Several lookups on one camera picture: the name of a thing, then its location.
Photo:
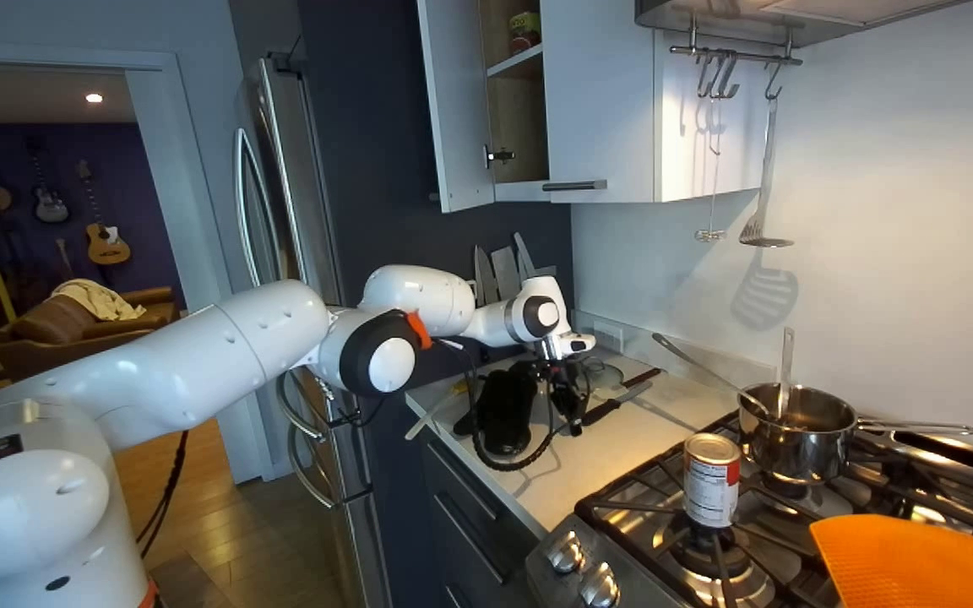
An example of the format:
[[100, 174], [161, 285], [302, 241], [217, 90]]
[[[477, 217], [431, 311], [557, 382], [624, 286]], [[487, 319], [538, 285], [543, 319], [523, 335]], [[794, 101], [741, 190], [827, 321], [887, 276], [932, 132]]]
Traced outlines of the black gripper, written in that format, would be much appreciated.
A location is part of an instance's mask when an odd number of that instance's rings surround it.
[[572, 353], [550, 366], [547, 371], [547, 400], [568, 418], [576, 423], [584, 415], [591, 384], [589, 384], [589, 354], [593, 340], [576, 337]]

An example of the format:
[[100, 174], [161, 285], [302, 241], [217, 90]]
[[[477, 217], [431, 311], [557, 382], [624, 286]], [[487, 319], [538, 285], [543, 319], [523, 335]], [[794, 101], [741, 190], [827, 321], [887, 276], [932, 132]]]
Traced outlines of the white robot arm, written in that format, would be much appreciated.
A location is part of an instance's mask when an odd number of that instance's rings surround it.
[[550, 363], [593, 349], [543, 275], [484, 306], [450, 271], [386, 264], [350, 309], [272, 282], [2, 384], [0, 608], [152, 608], [113, 471], [120, 448], [197, 430], [293, 367], [340, 391], [397, 397], [439, 337], [532, 344]]

